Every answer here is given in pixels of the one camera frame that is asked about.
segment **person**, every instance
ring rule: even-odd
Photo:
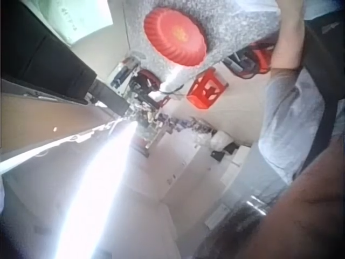
[[[267,215],[246,204],[234,208],[202,242],[195,259],[345,258],[344,101],[328,148],[292,181],[308,156],[324,103],[311,76],[300,69],[303,0],[276,2],[281,27],[259,149],[288,188],[260,206]]]

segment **red plate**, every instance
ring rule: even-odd
[[[153,47],[177,64],[196,66],[206,57],[206,42],[200,29],[176,10],[154,9],[144,20],[144,30]]]

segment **wooden panel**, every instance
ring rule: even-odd
[[[58,140],[112,120],[94,106],[52,103],[3,94],[2,153]]]

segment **gray t-shirt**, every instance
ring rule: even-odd
[[[290,184],[311,150],[325,109],[323,98],[307,70],[296,77],[281,72],[267,87],[264,125],[259,149],[272,168]],[[340,134],[343,102],[339,103],[338,123],[334,134]]]

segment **granite countertop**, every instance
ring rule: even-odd
[[[111,10],[116,1],[108,0]],[[200,66],[177,65],[162,57],[151,46],[144,33],[143,21],[155,7],[182,11],[200,23],[208,43],[207,57]],[[160,78],[163,82],[161,88],[169,91],[235,51],[275,32],[279,23],[275,13],[242,12],[233,0],[126,0],[123,11],[131,53],[141,61],[142,68]]]

